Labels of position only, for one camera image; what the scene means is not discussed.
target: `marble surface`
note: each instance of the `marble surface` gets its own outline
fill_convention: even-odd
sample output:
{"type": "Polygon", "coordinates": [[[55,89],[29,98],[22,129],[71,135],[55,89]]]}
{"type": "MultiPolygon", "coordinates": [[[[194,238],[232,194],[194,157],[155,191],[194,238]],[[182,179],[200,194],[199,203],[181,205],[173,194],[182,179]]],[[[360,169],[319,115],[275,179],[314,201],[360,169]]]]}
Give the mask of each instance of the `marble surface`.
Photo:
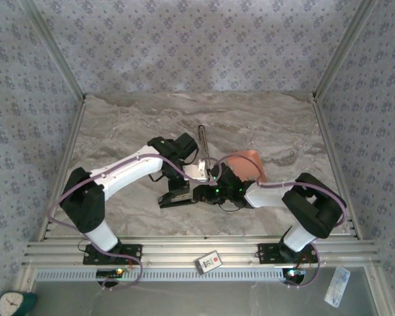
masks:
{"type": "MultiPolygon", "coordinates": [[[[113,163],[156,136],[187,132],[198,139],[199,124],[206,126],[212,157],[256,149],[269,181],[310,172],[336,189],[309,96],[282,93],[134,93],[117,102],[89,95],[69,173],[113,163]]],[[[106,203],[107,222],[119,236],[282,235],[295,222],[289,210],[279,207],[225,213],[198,203],[160,209],[157,199],[167,190],[165,179],[136,181],[106,203]]],[[[61,209],[56,218],[69,222],[61,209]]],[[[60,226],[49,229],[48,236],[76,235],[60,226]]]]}

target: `pink object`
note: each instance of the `pink object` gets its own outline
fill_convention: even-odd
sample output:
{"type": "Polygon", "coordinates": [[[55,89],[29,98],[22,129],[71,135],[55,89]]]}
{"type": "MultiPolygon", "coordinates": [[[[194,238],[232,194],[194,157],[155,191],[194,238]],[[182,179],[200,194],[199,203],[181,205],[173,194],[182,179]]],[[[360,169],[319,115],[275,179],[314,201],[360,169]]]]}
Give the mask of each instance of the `pink object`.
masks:
{"type": "MultiPolygon", "coordinates": [[[[265,170],[263,169],[262,161],[256,150],[237,151],[233,154],[243,155],[251,159],[263,171],[260,179],[261,182],[268,182],[265,170]]],[[[228,166],[233,170],[234,174],[240,178],[241,181],[256,180],[259,176],[259,171],[249,161],[240,157],[228,158],[228,166]]]]}

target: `clock face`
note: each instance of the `clock face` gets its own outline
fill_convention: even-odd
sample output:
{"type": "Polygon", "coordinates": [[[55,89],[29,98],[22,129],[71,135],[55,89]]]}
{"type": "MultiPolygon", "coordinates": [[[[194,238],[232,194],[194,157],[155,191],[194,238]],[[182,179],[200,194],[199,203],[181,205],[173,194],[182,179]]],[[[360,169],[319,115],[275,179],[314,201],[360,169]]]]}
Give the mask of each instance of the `clock face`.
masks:
{"type": "Polygon", "coordinates": [[[24,297],[22,294],[9,292],[0,298],[0,316],[11,316],[19,309],[24,297]]]}

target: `wallpaper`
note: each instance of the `wallpaper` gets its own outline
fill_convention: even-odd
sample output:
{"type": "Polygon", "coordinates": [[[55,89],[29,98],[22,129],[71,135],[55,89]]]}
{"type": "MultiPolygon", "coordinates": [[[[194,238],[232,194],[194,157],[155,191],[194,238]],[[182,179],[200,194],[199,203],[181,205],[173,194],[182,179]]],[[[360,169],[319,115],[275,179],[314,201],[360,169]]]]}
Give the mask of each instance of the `wallpaper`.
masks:
{"type": "Polygon", "coordinates": [[[359,0],[37,0],[82,90],[312,91],[359,0]]]}
{"type": "Polygon", "coordinates": [[[358,220],[395,293],[395,0],[375,8],[325,95],[358,220]]]}
{"type": "Polygon", "coordinates": [[[0,292],[43,220],[78,106],[17,1],[0,1],[0,292]]]}

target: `patterned wallpaper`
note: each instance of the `patterned wallpaper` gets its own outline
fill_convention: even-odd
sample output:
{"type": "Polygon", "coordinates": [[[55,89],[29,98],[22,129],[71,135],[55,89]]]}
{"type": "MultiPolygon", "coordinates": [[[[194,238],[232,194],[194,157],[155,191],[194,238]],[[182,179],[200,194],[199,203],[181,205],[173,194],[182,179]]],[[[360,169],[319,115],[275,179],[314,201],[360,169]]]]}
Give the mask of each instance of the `patterned wallpaper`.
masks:
{"type": "Polygon", "coordinates": [[[37,0],[86,93],[312,91],[359,0],[37,0]]]}
{"type": "Polygon", "coordinates": [[[358,219],[395,293],[395,0],[380,1],[322,102],[358,219]]]}
{"type": "Polygon", "coordinates": [[[0,0],[0,291],[43,220],[78,104],[18,2],[0,0]]]}

